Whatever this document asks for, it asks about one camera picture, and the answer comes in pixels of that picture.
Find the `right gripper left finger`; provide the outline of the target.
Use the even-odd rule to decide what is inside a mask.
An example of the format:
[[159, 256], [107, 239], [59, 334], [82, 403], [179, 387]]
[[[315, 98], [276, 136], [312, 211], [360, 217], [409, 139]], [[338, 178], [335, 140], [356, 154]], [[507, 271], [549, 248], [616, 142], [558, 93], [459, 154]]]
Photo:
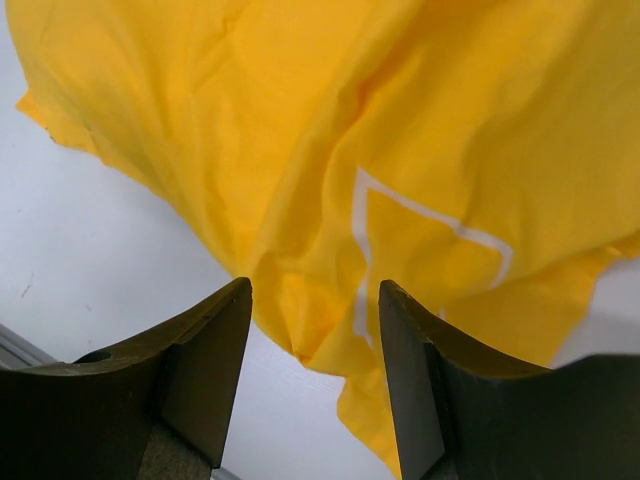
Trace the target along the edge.
[[238, 278], [78, 360], [1, 368], [5, 479], [208, 479], [221, 465], [251, 323]]

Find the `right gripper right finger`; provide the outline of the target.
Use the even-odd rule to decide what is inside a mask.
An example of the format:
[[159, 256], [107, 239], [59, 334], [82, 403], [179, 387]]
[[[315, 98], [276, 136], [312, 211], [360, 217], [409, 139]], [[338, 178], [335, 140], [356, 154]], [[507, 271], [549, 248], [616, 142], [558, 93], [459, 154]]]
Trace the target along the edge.
[[467, 335], [390, 280], [379, 320], [403, 478], [638, 477], [637, 356], [544, 368]]

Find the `yellow pillowcase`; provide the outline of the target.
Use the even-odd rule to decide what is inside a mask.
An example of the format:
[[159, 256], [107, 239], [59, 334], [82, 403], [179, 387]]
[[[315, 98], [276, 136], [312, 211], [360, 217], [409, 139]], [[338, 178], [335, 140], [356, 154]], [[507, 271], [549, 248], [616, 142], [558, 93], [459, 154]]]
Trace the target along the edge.
[[10, 1], [19, 109], [166, 200], [400, 463], [377, 294], [549, 365], [639, 255], [635, 1]]

